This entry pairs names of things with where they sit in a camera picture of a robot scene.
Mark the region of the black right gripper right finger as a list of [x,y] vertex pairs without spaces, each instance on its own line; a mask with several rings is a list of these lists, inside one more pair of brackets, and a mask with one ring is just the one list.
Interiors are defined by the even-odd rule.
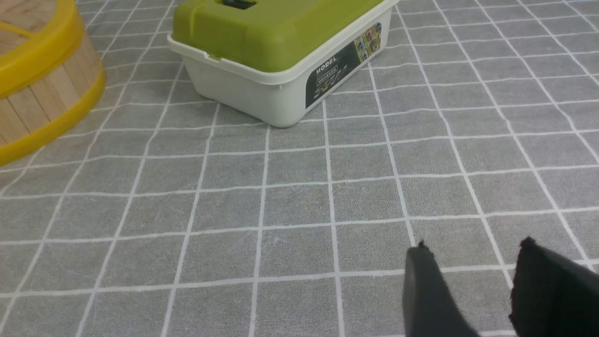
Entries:
[[519,337],[596,337],[598,275],[527,237],[520,243],[509,319]]

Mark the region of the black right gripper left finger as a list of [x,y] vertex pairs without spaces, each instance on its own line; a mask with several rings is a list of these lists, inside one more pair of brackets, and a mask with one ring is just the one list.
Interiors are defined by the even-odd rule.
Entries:
[[407,337],[477,337],[461,314],[434,254],[420,241],[406,253],[403,320]]

